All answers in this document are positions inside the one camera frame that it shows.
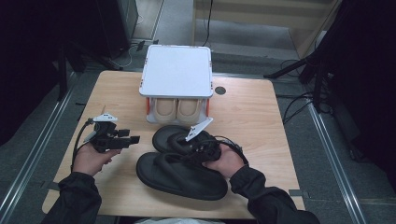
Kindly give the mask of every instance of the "wooden desk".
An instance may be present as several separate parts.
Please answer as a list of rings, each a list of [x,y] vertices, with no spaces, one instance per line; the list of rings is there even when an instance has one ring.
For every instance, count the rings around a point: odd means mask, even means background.
[[[214,93],[210,100],[210,117],[214,121],[206,128],[213,135],[223,135],[243,147],[251,167],[265,173],[267,186],[299,189],[283,129],[273,85],[268,80],[214,77],[213,88],[222,86],[226,93]],[[105,71],[93,89],[71,143],[67,149],[55,182],[70,174],[71,156],[77,134],[88,118],[106,112],[118,117],[117,129],[130,129],[140,135],[140,143],[124,149],[113,162],[95,176],[103,198],[101,215],[137,217],[206,217],[252,218],[247,200],[228,194],[219,201],[188,199],[151,189],[137,177],[135,165],[145,152],[155,151],[152,135],[161,127],[146,121],[146,99],[139,95],[140,73]],[[92,131],[89,126],[81,138]],[[48,212],[59,196],[50,190],[43,204]],[[302,197],[292,197],[299,209],[304,209]]]
[[[209,18],[210,1],[194,0],[193,45],[195,21]],[[211,20],[289,27],[297,53],[303,58],[320,33],[332,24],[340,3],[341,0],[214,0]]]

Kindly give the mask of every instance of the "beige slipper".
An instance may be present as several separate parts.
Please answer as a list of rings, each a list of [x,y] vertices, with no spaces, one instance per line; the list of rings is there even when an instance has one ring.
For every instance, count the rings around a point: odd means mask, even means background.
[[[176,118],[177,99],[156,98],[154,99],[154,118],[159,123],[169,123]]]
[[[177,103],[177,119],[184,124],[195,124],[201,114],[202,100],[179,99]]]

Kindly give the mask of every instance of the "person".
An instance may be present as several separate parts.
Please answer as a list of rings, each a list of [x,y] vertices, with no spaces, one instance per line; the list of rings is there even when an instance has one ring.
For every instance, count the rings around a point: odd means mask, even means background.
[[[245,165],[232,149],[220,145],[220,150],[217,161],[204,162],[203,166],[230,178],[232,192],[248,199],[247,210],[259,223],[319,223],[314,214],[298,210],[284,190],[265,187],[264,174]],[[42,223],[94,223],[102,200],[93,176],[119,153],[98,153],[91,144],[84,145],[76,156],[73,172],[59,183],[60,197]]]

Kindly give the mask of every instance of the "black sleeve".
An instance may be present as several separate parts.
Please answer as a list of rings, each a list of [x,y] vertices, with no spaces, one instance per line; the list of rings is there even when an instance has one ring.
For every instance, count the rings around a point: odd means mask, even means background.
[[[244,166],[231,177],[230,183],[234,193],[248,199],[247,209],[260,223],[319,223],[314,214],[297,210],[287,192],[265,187],[264,174],[255,169]]]
[[[72,173],[59,183],[60,196],[41,223],[94,223],[102,198],[90,175]]]

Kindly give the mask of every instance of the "white box lid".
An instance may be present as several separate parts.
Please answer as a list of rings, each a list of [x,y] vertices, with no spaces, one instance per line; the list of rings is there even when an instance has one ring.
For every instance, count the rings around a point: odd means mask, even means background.
[[[207,47],[148,47],[139,92],[157,98],[209,98],[212,62]]]

